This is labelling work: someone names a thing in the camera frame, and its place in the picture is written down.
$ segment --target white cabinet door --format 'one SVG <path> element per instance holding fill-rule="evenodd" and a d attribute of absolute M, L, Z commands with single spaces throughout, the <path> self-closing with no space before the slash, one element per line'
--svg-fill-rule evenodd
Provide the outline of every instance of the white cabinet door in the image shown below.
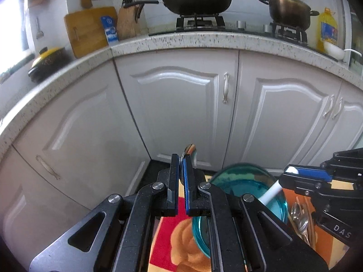
<path fill-rule="evenodd" d="M 238 51 L 147 52 L 120 57 L 116 66 L 153 160 L 170 162 L 172 153 L 181 154 L 194 143 L 198 168 L 221 169 L 231 128 Z"/>
<path fill-rule="evenodd" d="M 0 165 L 0 234 L 26 270 L 38 253 L 88 212 L 9 149 Z"/>
<path fill-rule="evenodd" d="M 112 61 L 49 103 L 15 148 L 47 181 L 90 209 L 109 194 L 132 194 L 150 161 Z"/>
<path fill-rule="evenodd" d="M 328 120 L 341 80 L 278 56 L 240 52 L 235 115 L 224 166 L 251 162 L 280 174 L 299 163 Z"/>
<path fill-rule="evenodd" d="M 363 91 L 343 81 L 329 121 L 303 164 L 319 166 L 335 151 L 352 149 L 363 132 Z"/>

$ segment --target teal bowl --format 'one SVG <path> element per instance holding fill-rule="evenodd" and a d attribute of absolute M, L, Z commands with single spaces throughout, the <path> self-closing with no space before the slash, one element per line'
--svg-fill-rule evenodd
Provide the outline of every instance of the teal bowl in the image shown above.
<path fill-rule="evenodd" d="M 265 169 L 250 164 L 237 163 L 216 173 L 210 183 L 221 188 L 225 193 L 242 196 L 251 193 L 261 197 L 275 182 L 276 178 Z M 280 192 L 268 204 L 268 209 L 284 223 L 287 223 L 287 201 L 284 192 Z M 193 217 L 192 230 L 199 249 L 210 257 L 209 236 L 206 217 Z"/>

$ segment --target wooden cutting board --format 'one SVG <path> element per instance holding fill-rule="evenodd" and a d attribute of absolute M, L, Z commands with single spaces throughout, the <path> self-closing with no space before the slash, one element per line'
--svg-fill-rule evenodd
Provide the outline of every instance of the wooden cutting board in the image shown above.
<path fill-rule="evenodd" d="M 64 16 L 68 38 L 74 56 L 81 58 L 93 51 L 108 46 L 101 16 L 108 15 L 117 24 L 115 7 L 91 8 Z"/>

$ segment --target cooking oil bottle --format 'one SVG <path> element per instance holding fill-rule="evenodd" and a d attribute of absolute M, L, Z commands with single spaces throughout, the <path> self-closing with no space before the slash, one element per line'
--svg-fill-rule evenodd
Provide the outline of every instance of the cooking oil bottle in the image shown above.
<path fill-rule="evenodd" d="M 316 32 L 316 48 L 325 52 L 323 41 L 329 41 L 334 45 L 337 44 L 338 40 L 338 25 L 331 15 L 329 8 L 325 7 L 324 12 L 320 13 L 318 18 L 318 28 Z"/>

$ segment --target yellow lid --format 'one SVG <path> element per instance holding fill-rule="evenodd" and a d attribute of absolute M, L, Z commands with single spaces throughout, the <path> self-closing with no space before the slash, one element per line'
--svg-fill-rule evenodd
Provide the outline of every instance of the yellow lid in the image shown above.
<path fill-rule="evenodd" d="M 39 55 L 39 57 L 37 57 L 33 64 L 32 67 L 34 67 L 37 63 L 39 63 L 40 61 L 42 61 L 44 58 L 46 58 L 47 56 L 49 56 L 50 54 L 56 52 L 57 50 L 59 50 L 60 48 L 52 48 L 50 50 L 47 50 L 45 52 L 43 52 L 42 54 Z"/>

